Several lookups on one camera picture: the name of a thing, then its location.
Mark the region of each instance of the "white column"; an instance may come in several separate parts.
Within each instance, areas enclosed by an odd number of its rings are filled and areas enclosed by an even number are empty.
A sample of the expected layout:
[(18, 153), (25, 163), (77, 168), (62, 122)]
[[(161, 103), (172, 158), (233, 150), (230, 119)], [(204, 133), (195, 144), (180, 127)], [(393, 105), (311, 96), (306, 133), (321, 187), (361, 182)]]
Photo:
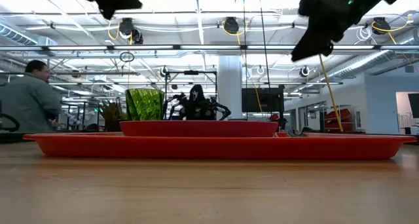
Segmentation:
[(230, 119), (241, 119), (242, 63), (240, 57), (220, 56), (218, 61), (219, 103), (230, 109)]

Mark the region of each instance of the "man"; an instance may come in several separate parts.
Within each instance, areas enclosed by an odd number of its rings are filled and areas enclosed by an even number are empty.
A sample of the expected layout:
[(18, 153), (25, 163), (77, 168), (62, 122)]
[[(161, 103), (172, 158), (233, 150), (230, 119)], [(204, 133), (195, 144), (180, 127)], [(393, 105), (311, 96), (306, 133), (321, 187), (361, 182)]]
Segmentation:
[[(34, 60), (27, 64), (25, 75), (0, 88), (1, 109), (20, 123), (17, 132), (52, 132), (53, 121), (60, 113), (58, 95), (48, 84), (50, 73), (46, 64)], [(4, 127), (13, 124), (4, 119)]]

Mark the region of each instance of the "red plastic tray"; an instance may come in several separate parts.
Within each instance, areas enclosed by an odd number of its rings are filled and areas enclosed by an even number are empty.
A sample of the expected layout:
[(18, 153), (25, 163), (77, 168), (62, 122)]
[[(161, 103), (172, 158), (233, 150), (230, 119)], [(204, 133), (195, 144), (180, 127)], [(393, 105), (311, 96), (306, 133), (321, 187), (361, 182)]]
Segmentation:
[(34, 134), (46, 155), (176, 159), (389, 159), (406, 136), (308, 134), (288, 138), (167, 138), (122, 134)]
[(249, 138), (272, 137), (276, 122), (251, 121), (127, 121), (120, 128), (125, 136)]

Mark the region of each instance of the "television screen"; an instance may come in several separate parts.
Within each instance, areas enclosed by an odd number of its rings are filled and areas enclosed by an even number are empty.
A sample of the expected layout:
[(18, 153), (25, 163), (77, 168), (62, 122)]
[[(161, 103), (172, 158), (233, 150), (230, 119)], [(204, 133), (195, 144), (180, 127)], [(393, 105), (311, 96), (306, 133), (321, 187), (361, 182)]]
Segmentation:
[(419, 94), (409, 94), (410, 107), (415, 119), (419, 119)]
[(283, 89), (271, 88), (243, 88), (242, 89), (242, 111), (243, 112), (260, 112), (257, 101), (256, 90), (259, 95), (263, 112), (278, 112), (280, 111), (280, 94), (283, 94)]

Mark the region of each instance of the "wooden table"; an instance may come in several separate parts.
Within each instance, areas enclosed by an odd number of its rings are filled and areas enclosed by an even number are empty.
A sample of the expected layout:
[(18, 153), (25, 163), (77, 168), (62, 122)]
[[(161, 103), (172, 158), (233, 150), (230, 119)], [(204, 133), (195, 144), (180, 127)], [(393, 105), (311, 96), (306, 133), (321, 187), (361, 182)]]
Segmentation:
[(413, 224), (419, 147), (386, 161), (63, 159), (0, 145), (0, 222)]

